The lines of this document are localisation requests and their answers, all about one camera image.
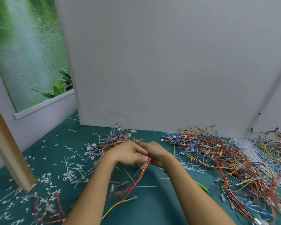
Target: green cutter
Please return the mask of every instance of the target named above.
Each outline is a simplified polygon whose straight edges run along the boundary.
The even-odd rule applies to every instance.
[[[197,181],[196,181],[196,183],[197,183],[206,193],[208,193],[208,189],[207,189],[204,185],[200,184],[200,183],[197,182]]]

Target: wooden leg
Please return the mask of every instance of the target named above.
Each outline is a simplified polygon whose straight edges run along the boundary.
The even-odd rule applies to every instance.
[[[23,155],[0,113],[0,157],[22,190],[29,192],[36,183]]]

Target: green table surface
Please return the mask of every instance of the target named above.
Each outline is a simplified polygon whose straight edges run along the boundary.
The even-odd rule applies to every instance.
[[[89,161],[87,164],[84,164],[84,161],[82,161],[82,159],[86,158],[84,155],[86,146],[84,144],[98,143],[98,137],[94,136],[93,133],[104,136],[110,132],[110,128],[80,125],[77,121],[79,119],[77,114],[71,115],[70,118],[67,118],[63,123],[23,152],[23,156],[27,158],[26,162],[36,178],[43,180],[44,178],[41,177],[45,175],[46,178],[49,174],[49,182],[45,184],[39,181],[29,194],[37,192],[38,196],[50,199],[52,193],[60,189],[60,201],[66,214],[70,212],[71,206],[77,201],[86,183],[79,183],[77,188],[74,189],[74,185],[69,180],[63,181],[63,174],[67,172],[66,163],[64,163],[65,158],[67,162],[86,165],[83,167],[83,170],[85,172],[88,171],[92,167],[92,162]],[[156,141],[165,149],[169,149],[171,145],[168,142],[160,142],[160,137],[163,134],[164,132],[140,130],[136,133],[131,133],[131,137],[136,139],[143,138],[145,142]],[[134,177],[138,170],[138,167],[133,166],[119,166],[119,168],[122,171],[125,168],[131,177]],[[206,170],[210,176],[217,177],[216,171],[203,166],[200,168]],[[189,170],[188,173],[195,181],[209,189],[209,195],[232,217],[236,224],[241,224],[236,217],[235,211],[230,208],[230,202],[228,200],[225,203],[222,202],[220,193],[210,187],[210,184],[214,184],[214,178]],[[79,178],[81,175],[78,171],[75,171],[75,176]],[[149,165],[138,186],[156,185],[157,187],[135,188],[130,196],[137,195],[138,198],[122,203],[114,208],[101,224],[187,224],[170,180],[161,178],[167,178],[167,175],[159,168]],[[130,180],[127,174],[122,174],[117,169],[114,170],[111,181],[123,182],[127,180]],[[0,169],[0,224],[37,224],[32,215],[35,199],[23,200],[27,193],[18,192],[17,188],[16,182],[12,179],[6,167]],[[114,201],[114,198],[107,197],[104,213],[113,205]],[[57,201],[49,201],[49,203],[56,204]],[[243,216],[238,215],[245,224],[251,224]],[[280,216],[278,216],[276,224],[281,224]]]

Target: yellow wire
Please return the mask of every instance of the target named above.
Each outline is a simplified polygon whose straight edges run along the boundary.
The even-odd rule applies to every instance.
[[[120,203],[124,203],[124,202],[131,201],[131,200],[134,200],[134,198],[130,198],[130,199],[128,199],[128,200],[123,200],[123,201],[120,201],[120,202],[114,204],[114,205],[105,213],[105,215],[102,217],[101,220],[103,220],[103,219],[107,216],[107,214],[108,214],[115,206],[117,206],[117,205],[120,204]]]

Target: poster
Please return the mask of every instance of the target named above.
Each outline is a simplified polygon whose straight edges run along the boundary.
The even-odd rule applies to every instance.
[[[54,0],[0,0],[0,75],[17,112],[73,88]]]

